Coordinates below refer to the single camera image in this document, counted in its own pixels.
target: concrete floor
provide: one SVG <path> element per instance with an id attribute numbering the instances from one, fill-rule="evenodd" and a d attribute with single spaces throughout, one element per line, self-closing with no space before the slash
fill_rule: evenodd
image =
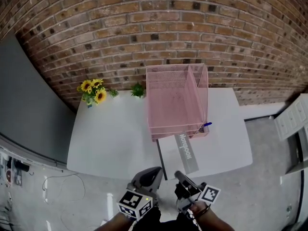
<path id="1" fill-rule="evenodd" d="M 292 140 L 279 142 L 273 120 L 248 121 L 246 127 L 253 164 L 193 180 L 196 183 L 206 181 L 222 189 L 212 209 L 235 230 L 280 231 L 294 222 L 298 208 L 300 174 L 281 180 L 296 160 L 296 145 Z M 7 189 L 0 185 L 0 196 L 7 191 L 12 195 L 10 216 L 16 231 L 47 231 L 49 225 L 52 231 L 92 231 L 117 212 L 116 200 L 128 183 L 126 180 L 79 174 L 85 185 L 84 192 L 83 182 L 76 176 L 50 178 L 45 196 L 47 204 L 42 190 L 45 177 L 72 172 L 33 166 L 30 173 L 34 175 L 23 174 L 22 188 L 13 186 Z M 159 189 L 163 212 L 161 221 L 177 215 L 176 183 L 175 180 L 164 181 Z"/>

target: brick wall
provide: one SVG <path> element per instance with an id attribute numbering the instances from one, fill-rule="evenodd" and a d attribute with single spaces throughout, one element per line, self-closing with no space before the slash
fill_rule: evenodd
<path id="1" fill-rule="evenodd" d="M 87 78 L 129 89 L 145 66 L 205 63 L 241 105 L 281 102 L 308 83 L 308 0 L 0 0 L 13 31 L 69 104 Z"/>

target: sunflower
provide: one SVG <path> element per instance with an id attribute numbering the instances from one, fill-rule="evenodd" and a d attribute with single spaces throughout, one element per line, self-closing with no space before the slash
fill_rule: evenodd
<path id="1" fill-rule="evenodd" d="M 91 85 L 94 87 L 94 88 L 98 88 L 99 86 L 101 86 L 103 83 L 103 80 L 102 79 L 94 79 L 92 82 L 91 82 Z"/>
<path id="2" fill-rule="evenodd" d="M 106 99 L 107 96 L 107 92 L 105 89 L 100 89 L 96 91 L 96 95 L 95 95 L 95 101 L 97 104 L 101 103 L 102 101 L 104 101 Z"/>
<path id="3" fill-rule="evenodd" d="M 91 87 L 91 81 L 90 80 L 85 80 L 82 84 L 81 84 L 81 90 L 84 92 L 88 92 L 91 93 L 92 91 L 92 87 Z"/>

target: gray wall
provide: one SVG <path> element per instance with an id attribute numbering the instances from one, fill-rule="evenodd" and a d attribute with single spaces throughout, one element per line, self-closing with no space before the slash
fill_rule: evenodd
<path id="1" fill-rule="evenodd" d="M 66 163 L 75 117 L 8 35 L 0 43 L 0 134 Z"/>

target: pink wire file organizer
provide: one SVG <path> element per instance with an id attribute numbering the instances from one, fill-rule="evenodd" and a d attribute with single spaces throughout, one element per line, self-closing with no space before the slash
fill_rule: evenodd
<path id="1" fill-rule="evenodd" d="M 146 88 L 153 140 L 181 132 L 187 132 L 190 138 L 208 134 L 208 128 L 203 127 L 207 120 L 208 89 L 204 64 L 148 66 Z"/>

